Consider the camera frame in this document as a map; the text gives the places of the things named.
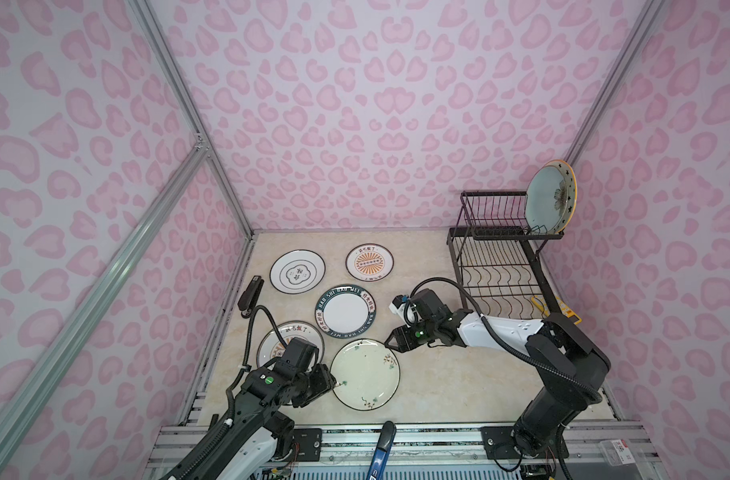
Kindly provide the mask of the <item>cream floral branch plate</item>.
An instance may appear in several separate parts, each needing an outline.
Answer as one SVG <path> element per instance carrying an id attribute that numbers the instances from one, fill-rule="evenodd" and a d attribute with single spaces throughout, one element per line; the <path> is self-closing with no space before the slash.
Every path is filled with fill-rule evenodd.
<path id="1" fill-rule="evenodd" d="M 331 373 L 333 393 L 346 407 L 372 411 L 386 405 L 396 394 L 401 370 L 396 354 L 372 339 L 349 342 L 335 355 Z"/>

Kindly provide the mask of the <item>green rim lettered plate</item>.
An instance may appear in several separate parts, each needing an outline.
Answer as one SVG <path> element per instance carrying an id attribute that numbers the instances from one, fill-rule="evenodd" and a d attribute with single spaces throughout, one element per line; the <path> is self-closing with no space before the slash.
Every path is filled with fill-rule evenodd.
<path id="1" fill-rule="evenodd" d="M 324 334 L 350 339 L 366 332 L 373 325 L 376 314 L 376 301 L 365 288 L 344 284 L 320 296 L 315 305 L 314 319 Z"/>

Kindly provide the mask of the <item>small orange sunburst plate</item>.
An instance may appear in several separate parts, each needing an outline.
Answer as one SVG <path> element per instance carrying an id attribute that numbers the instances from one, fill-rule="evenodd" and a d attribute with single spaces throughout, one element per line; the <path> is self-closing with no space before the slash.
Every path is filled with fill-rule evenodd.
<path id="1" fill-rule="evenodd" d="M 382 245 L 366 243 L 356 246 L 348 253 L 345 265 L 353 278 L 363 282 L 376 282 L 392 272 L 394 256 Z"/>

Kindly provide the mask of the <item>light teal flower plate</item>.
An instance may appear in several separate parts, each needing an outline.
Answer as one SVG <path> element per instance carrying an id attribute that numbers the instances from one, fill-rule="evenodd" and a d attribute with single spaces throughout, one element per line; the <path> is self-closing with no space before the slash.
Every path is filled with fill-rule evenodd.
<path id="1" fill-rule="evenodd" d="M 533 234 L 562 233 L 573 218 L 578 185 L 572 167 L 553 160 L 544 165 L 526 190 L 525 218 Z"/>

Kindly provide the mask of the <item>star and cat plate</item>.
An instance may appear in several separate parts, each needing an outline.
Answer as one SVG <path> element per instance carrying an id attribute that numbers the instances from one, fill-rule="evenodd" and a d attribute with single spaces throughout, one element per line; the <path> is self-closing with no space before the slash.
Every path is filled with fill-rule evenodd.
<path id="1" fill-rule="evenodd" d="M 546 165 L 550 179 L 546 187 L 551 206 L 549 233 L 561 233 L 572 220 L 578 200 L 578 184 L 573 168 L 565 161 L 553 160 Z"/>

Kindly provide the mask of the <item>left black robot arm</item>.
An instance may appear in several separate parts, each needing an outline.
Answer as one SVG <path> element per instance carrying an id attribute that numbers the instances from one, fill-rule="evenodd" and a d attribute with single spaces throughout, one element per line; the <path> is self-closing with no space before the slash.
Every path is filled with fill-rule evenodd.
<path id="1" fill-rule="evenodd" d="M 283 355 L 247 375 L 227 409 L 164 479 L 247 479 L 271 459 L 291 454 L 295 423 L 280 411 L 303 408 L 330 392 L 335 378 L 316 363 L 318 348 L 294 338 Z"/>

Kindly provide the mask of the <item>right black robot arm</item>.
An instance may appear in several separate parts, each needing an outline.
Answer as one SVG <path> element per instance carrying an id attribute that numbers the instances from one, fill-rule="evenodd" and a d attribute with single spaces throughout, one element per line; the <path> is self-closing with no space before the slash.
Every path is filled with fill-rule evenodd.
<path id="1" fill-rule="evenodd" d="M 562 313 L 517 320 L 470 309 L 451 311 L 431 289 L 394 297 L 390 311 L 403 325 L 386 346 L 405 353 L 423 345 L 502 350 L 533 367 L 543 383 L 505 437 L 510 451 L 535 458 L 557 442 L 569 423 L 603 400 L 599 392 L 611 369 L 608 357 Z"/>

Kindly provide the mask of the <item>yellow black object behind rack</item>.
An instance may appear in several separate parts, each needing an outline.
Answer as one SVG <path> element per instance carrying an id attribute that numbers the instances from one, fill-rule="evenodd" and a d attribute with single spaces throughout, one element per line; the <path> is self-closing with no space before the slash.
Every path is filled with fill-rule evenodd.
<path id="1" fill-rule="evenodd" d="M 556 296 L 555 300 L 560 307 L 561 313 L 568 319 L 571 319 L 575 325 L 579 325 L 582 322 L 582 318 L 577 315 L 559 296 Z M 531 296 L 530 301 L 544 316 L 548 316 L 551 313 L 551 310 L 547 306 L 543 296 Z"/>

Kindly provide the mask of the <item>large orange sunburst plate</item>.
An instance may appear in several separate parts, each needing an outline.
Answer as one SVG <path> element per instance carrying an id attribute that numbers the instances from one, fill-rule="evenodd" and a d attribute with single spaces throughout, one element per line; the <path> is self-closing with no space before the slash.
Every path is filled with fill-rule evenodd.
<path id="1" fill-rule="evenodd" d="M 301 338 L 313 345 L 318 349 L 317 356 L 314 358 L 314 364 L 318 364 L 323 360 L 325 353 L 325 343 L 322 333 L 317 327 L 310 323 L 303 321 L 289 321 L 278 326 L 278 330 L 283 340 L 290 344 L 290 341 L 294 338 Z M 265 335 L 259 344 L 256 353 L 256 363 L 258 366 L 263 366 L 269 360 L 276 357 L 281 357 L 284 353 L 285 348 L 278 339 L 276 333 L 271 330 Z"/>

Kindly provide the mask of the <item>black stapler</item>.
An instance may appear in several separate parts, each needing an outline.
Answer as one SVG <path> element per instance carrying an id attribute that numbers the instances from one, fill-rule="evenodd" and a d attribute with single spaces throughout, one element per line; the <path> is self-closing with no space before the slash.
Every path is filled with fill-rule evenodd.
<path id="1" fill-rule="evenodd" d="M 242 318 L 248 319 L 252 315 L 253 310 L 258 304 L 263 285 L 263 278 L 260 275 L 254 275 L 240 295 L 237 301 L 237 307 Z"/>

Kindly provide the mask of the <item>white plate grey cloud outline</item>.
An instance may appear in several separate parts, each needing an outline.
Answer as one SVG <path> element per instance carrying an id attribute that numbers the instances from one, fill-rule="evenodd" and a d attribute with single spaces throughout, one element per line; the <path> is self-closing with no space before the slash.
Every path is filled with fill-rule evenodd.
<path id="1" fill-rule="evenodd" d="M 269 278 L 277 291 L 296 295 L 315 288 L 325 273 L 325 261 L 318 253 L 297 249 L 285 253 L 273 263 Z"/>

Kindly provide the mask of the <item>white label with red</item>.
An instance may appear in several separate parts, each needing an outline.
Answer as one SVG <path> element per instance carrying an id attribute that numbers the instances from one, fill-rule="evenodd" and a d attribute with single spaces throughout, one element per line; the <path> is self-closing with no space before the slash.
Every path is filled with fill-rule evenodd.
<path id="1" fill-rule="evenodd" d="M 630 444 L 625 439 L 602 440 L 598 446 L 609 466 L 620 467 L 636 463 Z"/>

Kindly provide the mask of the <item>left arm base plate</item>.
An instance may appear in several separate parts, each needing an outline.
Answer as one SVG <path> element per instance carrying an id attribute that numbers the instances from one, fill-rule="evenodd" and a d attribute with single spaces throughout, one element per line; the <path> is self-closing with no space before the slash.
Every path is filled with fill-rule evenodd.
<path id="1" fill-rule="evenodd" d="M 274 462 L 317 462 L 322 448 L 321 428 L 295 428 L 281 433 L 277 440 Z"/>

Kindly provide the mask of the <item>blue handled tool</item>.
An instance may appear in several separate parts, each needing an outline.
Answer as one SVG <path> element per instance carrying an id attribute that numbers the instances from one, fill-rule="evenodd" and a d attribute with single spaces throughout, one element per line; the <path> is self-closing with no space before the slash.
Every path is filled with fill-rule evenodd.
<path id="1" fill-rule="evenodd" d="M 367 480 L 382 480 L 386 464 L 394 444 L 397 427 L 394 422 L 386 421 L 381 428 L 374 453 L 368 467 Z"/>

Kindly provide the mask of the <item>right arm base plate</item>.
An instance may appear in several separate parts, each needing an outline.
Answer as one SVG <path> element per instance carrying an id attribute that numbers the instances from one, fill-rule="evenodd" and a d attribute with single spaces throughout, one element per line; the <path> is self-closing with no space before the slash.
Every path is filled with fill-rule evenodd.
<path id="1" fill-rule="evenodd" d="M 570 457 L 563 425 L 555 428 L 530 428 L 524 424 L 484 426 L 480 432 L 488 460 L 545 460 L 547 454 L 563 459 Z"/>

